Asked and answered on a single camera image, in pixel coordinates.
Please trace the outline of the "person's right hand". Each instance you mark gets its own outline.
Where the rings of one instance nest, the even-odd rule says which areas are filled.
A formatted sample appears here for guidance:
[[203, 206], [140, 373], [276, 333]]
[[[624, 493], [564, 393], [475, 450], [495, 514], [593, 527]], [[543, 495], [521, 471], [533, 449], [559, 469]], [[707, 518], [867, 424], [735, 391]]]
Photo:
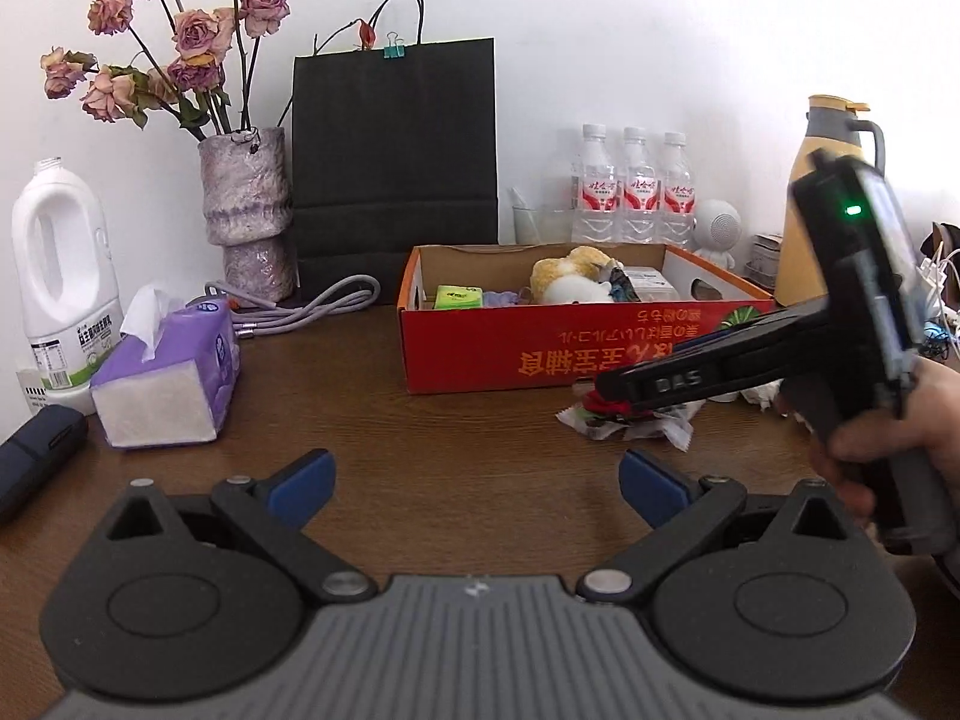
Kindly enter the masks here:
[[939, 475], [958, 512], [958, 372], [921, 358], [914, 368], [914, 387], [897, 418], [889, 410], [864, 411], [838, 426], [822, 440], [811, 437], [811, 466], [825, 479], [854, 522], [872, 525], [887, 507], [887, 496], [878, 496], [864, 483], [862, 466], [882, 458], [923, 450], [929, 466]]

